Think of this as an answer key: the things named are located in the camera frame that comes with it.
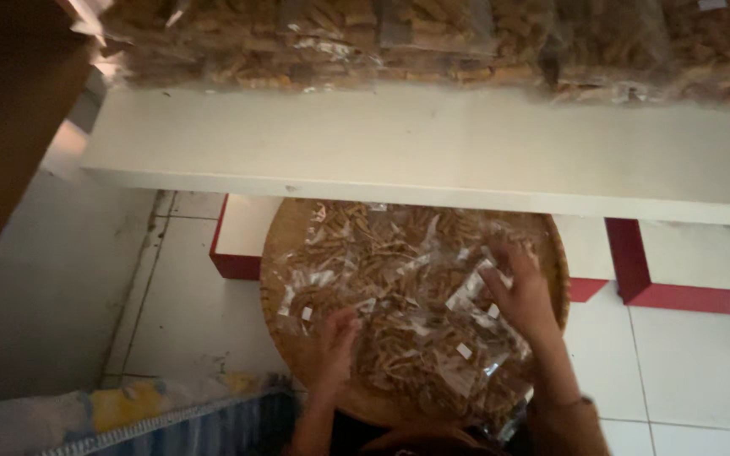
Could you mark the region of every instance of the round tray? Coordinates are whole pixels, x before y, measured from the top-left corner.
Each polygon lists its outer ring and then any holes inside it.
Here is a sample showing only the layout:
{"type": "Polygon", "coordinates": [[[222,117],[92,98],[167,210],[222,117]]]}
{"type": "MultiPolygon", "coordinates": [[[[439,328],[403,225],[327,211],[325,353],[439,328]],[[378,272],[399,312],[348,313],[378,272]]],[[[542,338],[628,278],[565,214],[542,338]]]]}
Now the round tray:
{"type": "MultiPolygon", "coordinates": [[[[281,277],[288,277],[283,264],[275,262],[283,255],[302,248],[316,200],[286,198],[269,227],[261,259],[261,305],[269,334],[292,373],[304,384],[311,385],[319,362],[317,340],[313,337],[288,334],[279,330],[276,315],[283,299],[281,277]]],[[[512,225],[547,233],[548,242],[539,246],[540,267],[548,280],[548,289],[560,328],[564,329],[570,306],[568,264],[560,235],[553,218],[547,214],[496,212],[508,218],[512,225]]],[[[413,407],[407,407],[390,394],[363,384],[353,378],[338,407],[354,418],[386,428],[395,428],[420,420],[444,420],[430,417],[413,407]]]]}

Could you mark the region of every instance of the white label sticker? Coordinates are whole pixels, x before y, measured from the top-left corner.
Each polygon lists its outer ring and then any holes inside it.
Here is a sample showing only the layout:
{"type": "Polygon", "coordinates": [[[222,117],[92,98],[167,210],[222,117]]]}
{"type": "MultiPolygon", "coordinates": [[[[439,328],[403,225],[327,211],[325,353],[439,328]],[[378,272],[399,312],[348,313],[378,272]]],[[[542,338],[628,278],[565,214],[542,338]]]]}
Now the white label sticker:
{"type": "Polygon", "coordinates": [[[472,350],[463,343],[459,344],[455,350],[458,350],[458,353],[460,353],[465,359],[472,357],[472,350]]]}
{"type": "Polygon", "coordinates": [[[497,306],[497,304],[492,304],[489,308],[489,316],[497,318],[498,315],[501,315],[501,309],[497,306]]]}
{"type": "Polygon", "coordinates": [[[726,0],[697,0],[700,11],[718,10],[728,6],[726,0]]]}

